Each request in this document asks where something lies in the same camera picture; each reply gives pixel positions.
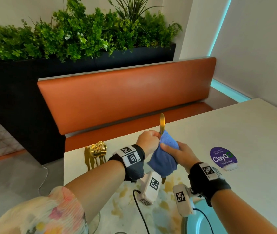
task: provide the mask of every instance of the white table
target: white table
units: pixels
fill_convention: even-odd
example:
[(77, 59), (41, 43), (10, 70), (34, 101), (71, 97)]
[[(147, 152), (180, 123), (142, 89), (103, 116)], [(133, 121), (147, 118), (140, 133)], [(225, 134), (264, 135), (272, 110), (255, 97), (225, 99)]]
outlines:
[[(238, 168), (219, 170), (241, 198), (277, 226), (277, 108), (257, 98), (211, 112), (166, 124), (178, 141), (188, 144), (200, 160), (215, 165), (210, 157), (213, 147), (223, 147), (238, 159)], [(106, 159), (111, 153), (134, 144), (141, 132), (105, 141)], [(145, 172), (150, 170), (144, 165)], [(64, 185), (87, 171), (84, 148), (65, 153)], [(173, 200), (172, 186), (189, 185), (185, 170), (178, 169), (161, 186), (152, 206), (139, 204), (150, 233), (180, 233), (181, 217)], [(136, 184), (124, 182), (101, 210), (96, 233), (146, 233), (132, 198)]]

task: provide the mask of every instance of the orange leather seat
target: orange leather seat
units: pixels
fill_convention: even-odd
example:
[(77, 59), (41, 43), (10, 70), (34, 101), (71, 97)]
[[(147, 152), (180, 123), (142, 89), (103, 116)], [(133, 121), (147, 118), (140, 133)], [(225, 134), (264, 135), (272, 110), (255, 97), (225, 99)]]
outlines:
[[(212, 110), (213, 109), (208, 104), (201, 102), (162, 112), (165, 115), (166, 123), (169, 123)], [(159, 126), (159, 114), (74, 135), (72, 137), (66, 138), (65, 152), (82, 148), (86, 145), (95, 144), (98, 141), (106, 141), (141, 130), (146, 130), (155, 126)]]
[(154, 127), (159, 115), (152, 112), (181, 105), (165, 113), (170, 122), (212, 110), (185, 104), (208, 97), (215, 64), (210, 57), (41, 80), (38, 86), (62, 135), (149, 114), (66, 138), (70, 151)]

